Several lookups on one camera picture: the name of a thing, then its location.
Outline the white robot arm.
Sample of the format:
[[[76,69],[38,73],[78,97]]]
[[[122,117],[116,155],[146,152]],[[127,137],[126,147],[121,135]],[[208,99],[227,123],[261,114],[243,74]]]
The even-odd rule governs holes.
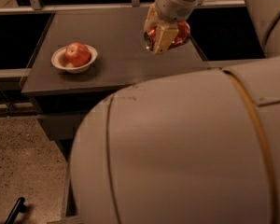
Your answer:
[[[280,0],[245,0],[261,60],[122,89],[81,122],[81,224],[280,224]]]

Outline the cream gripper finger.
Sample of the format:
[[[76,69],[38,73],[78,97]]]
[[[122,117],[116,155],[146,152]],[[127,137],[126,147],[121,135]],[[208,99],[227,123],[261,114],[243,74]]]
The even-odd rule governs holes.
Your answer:
[[[155,54],[163,54],[172,45],[178,34],[176,23],[159,24],[156,28],[156,41],[153,46]]]
[[[155,11],[155,5],[152,4],[149,7],[143,30],[146,32],[149,28],[152,28],[155,25],[156,25],[156,11]]]

